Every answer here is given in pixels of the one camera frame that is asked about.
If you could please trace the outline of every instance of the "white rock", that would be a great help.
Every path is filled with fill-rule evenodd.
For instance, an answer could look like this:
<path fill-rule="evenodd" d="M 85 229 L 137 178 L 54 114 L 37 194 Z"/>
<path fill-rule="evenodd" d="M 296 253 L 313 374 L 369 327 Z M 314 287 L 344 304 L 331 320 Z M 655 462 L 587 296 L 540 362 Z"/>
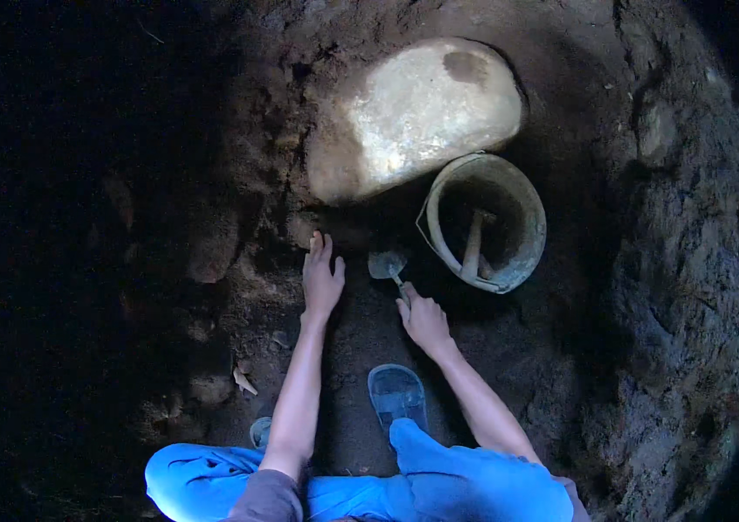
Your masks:
<path fill-rule="evenodd" d="M 523 101 L 499 54 L 463 38 L 417 42 L 338 88 L 308 146 L 312 193 L 357 201 L 521 128 Z"/>

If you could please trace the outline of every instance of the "dirt floor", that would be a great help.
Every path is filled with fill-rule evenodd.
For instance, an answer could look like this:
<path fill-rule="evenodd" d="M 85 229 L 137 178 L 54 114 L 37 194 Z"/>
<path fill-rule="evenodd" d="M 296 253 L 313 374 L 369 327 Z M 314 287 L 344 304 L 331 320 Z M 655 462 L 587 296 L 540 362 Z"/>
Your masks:
<path fill-rule="evenodd" d="M 214 33 L 216 54 L 241 59 L 218 108 L 223 152 L 192 207 L 190 275 L 219 281 L 228 298 L 209 317 L 183 314 L 207 325 L 196 326 L 205 357 L 233 351 L 260 394 L 231 386 L 229 360 L 220 371 L 201 365 L 193 378 L 209 376 L 219 391 L 200 401 L 187 401 L 200 391 L 171 391 L 169 409 L 147 407 L 168 420 L 143 436 L 247 444 L 288 365 L 301 311 L 298 245 L 319 225 L 348 263 L 327 347 L 322 473 L 395 472 L 366 395 L 368 371 L 384 362 L 423 377 L 440 442 L 472 442 L 398 324 L 395 287 L 368 277 L 367 251 L 401 245 L 404 276 L 447 310 L 471 363 L 597 519 L 702 510 L 739 444 L 739 108 L 688 15 L 665 2 L 211 9 L 206 16 L 231 20 Z M 375 59 L 441 35 L 495 48 L 529 101 L 525 128 L 502 155 L 540 193 L 549 232 L 535 273 L 504 297 L 461 284 L 418 236 L 425 183 L 338 211 L 308 193 L 317 104 Z"/>

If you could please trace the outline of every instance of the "soil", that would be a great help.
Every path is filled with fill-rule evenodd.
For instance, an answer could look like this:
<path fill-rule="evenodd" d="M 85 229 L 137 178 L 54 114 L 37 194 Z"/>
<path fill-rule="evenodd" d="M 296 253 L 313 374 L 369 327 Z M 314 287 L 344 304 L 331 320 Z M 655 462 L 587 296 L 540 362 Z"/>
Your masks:
<path fill-rule="evenodd" d="M 111 306 L 128 333 L 111 364 L 127 358 L 140 368 L 139 377 L 121 368 L 103 382 L 113 379 L 111 394 L 128 400 L 94 415 L 126 427 L 119 436 L 138 441 L 133 455 L 183 441 L 250 445 L 247 430 L 269 413 L 288 368 L 303 247 L 320 227 L 346 258 L 347 285 L 327 340 L 319 473 L 396 473 L 365 383 L 385 362 L 424 380 L 440 443 L 475 443 L 441 375 L 401 328 L 395 285 L 368 275 L 367 253 L 396 247 L 408 256 L 402 277 L 445 308 L 463 353 L 551 472 L 575 480 L 593 519 L 683 520 L 706 509 L 739 448 L 739 106 L 683 7 L 196 6 L 207 43 L 199 59 L 220 81 L 185 96 L 215 124 L 187 128 L 187 140 L 204 140 L 209 153 L 190 161 L 159 152 L 180 167 L 167 184 L 132 165 L 121 175 L 134 230 L 118 230 L 117 208 L 88 239 L 90 266 L 116 266 Z M 153 13 L 144 31 L 164 27 L 150 24 L 165 19 Z M 342 209 L 308 189 L 307 139 L 327 96 L 373 61 L 448 35 L 504 56 L 528 100 L 521 132 L 500 155 L 537 189 L 548 235 L 535 272 L 505 296 L 466 286 L 419 235 L 432 174 Z M 134 34 L 134 42 L 147 38 Z M 468 222 L 460 226 L 466 234 Z M 78 360 L 93 365 L 96 353 Z M 258 395 L 235 385 L 237 366 Z M 139 482 L 140 466 L 132 458 L 119 470 Z M 159 515 L 131 486 L 136 493 L 119 509 Z"/>

